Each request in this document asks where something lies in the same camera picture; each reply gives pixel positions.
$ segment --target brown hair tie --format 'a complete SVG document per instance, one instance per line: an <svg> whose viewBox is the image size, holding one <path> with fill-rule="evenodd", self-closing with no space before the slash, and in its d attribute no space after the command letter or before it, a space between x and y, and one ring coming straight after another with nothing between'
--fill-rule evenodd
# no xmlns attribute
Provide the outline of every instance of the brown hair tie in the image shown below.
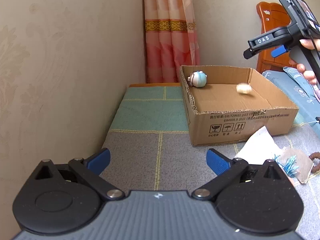
<svg viewBox="0 0 320 240"><path fill-rule="evenodd" d="M311 160L314 160L314 159L319 159L320 160L320 152L315 152L315 153L312 153L309 158ZM320 171L320 163L317 165L317 166L313 166L312 169L311 169L311 172L312 173L315 173L317 171Z"/></svg>

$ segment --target cardboard box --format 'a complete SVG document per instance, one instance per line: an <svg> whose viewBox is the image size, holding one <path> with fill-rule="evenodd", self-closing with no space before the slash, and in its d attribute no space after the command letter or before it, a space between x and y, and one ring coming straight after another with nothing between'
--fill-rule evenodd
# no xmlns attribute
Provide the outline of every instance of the cardboard box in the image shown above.
<svg viewBox="0 0 320 240"><path fill-rule="evenodd" d="M195 71L207 74L203 88L188 85L188 77ZM193 145L246 141L264 125L271 135L285 134L299 110L252 68L181 66L180 83ZM252 93L237 93L239 83L250 84Z"/></svg>

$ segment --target metal screw head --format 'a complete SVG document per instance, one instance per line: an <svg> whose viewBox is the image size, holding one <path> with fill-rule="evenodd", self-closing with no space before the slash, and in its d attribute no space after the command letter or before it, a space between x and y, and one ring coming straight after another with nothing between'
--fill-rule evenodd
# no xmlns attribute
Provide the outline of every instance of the metal screw head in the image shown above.
<svg viewBox="0 0 320 240"><path fill-rule="evenodd" d="M109 198L119 198L123 195L123 192L119 189L111 189L107 192Z"/></svg>
<svg viewBox="0 0 320 240"><path fill-rule="evenodd" d="M210 195L210 191L205 188L199 188L195 191L195 195L197 197L208 197Z"/></svg>

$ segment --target small screen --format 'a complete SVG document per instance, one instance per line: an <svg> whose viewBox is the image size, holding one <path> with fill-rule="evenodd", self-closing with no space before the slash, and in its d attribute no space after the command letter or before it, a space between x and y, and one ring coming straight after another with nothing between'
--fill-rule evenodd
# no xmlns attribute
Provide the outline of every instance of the small screen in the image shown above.
<svg viewBox="0 0 320 240"><path fill-rule="evenodd" d="M304 12L306 13L307 17L310 19L309 22L311 24L311 26L315 29L318 29L316 26L315 26L315 23L314 22L317 22L316 21L316 18L315 16L313 15L313 13L311 12L309 6L302 0L297 0L298 3L301 5L302 9L304 10Z"/></svg>

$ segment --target pink curtain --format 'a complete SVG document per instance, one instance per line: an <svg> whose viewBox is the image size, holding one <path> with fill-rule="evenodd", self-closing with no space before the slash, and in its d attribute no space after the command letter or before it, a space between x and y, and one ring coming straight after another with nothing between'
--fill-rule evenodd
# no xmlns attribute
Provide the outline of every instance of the pink curtain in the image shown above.
<svg viewBox="0 0 320 240"><path fill-rule="evenodd" d="M144 0L147 82L179 82L181 65L199 65L192 0Z"/></svg>

